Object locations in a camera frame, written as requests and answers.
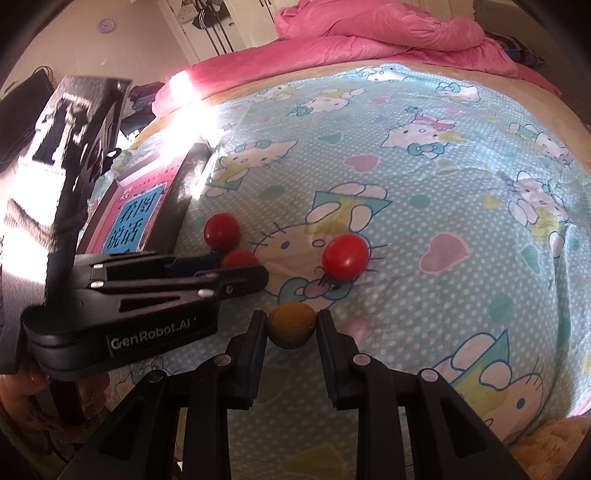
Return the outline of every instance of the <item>metal screw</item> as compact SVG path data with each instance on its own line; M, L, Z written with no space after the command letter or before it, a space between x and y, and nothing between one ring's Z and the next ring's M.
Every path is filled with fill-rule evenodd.
M426 368L421 372L421 378L425 382L436 382L439 378L439 374L432 368Z
M365 353L358 353L353 357L353 363L355 365L360 365L364 367L365 365L369 365L371 362L371 357L369 355L365 355Z
M209 288L202 288L197 292L197 295L203 299L210 299L215 295L215 292Z
M152 370L146 374L146 380L150 383L159 382L164 378L164 372L162 370Z
M220 355L213 357L213 363L217 367L225 367L232 363L232 357L226 353L221 353Z

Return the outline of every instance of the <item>pink blanket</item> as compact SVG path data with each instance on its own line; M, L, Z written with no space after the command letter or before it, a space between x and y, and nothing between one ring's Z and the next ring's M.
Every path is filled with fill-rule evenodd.
M256 80L346 61L410 60L520 77L476 22L441 22L393 0L300 0L279 11L275 29L279 40L205 60L173 78L158 92L154 115Z

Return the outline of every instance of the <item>bed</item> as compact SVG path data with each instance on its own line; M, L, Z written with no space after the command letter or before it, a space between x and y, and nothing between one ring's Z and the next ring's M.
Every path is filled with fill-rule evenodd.
M389 367L435 367L507 443L588 408L591 135L555 95L371 60L249 83L197 111L208 122L195 105L156 120L115 167L163 148L192 118L215 122L211 174L193 192L176 254L207 253L203 225L228 211L269 284L225 302L215 336L111 372L109 407L152 369L190 370L223 351L253 310L303 301L329 308ZM345 232L367 239L372 260L325 291L320 255ZM332 410L311 342L270 345L255 406L229 412L233 475L352 478L356 429Z

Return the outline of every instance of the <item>cherry tomato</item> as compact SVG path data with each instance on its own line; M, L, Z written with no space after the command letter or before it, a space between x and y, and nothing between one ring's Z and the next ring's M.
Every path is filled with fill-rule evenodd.
M232 214L216 213L203 227L203 238L212 250L229 252L240 241L240 226Z
M324 271L337 281L356 279L368 263L368 243L356 233L339 235L322 252Z
M232 250L228 255L222 258L220 268L250 267L251 265L260 265L255 254L246 250Z

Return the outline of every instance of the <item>plush toy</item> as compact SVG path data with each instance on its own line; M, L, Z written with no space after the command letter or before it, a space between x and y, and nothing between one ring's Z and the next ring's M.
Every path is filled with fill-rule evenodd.
M591 417L550 420L509 451L531 480L556 480L590 428Z

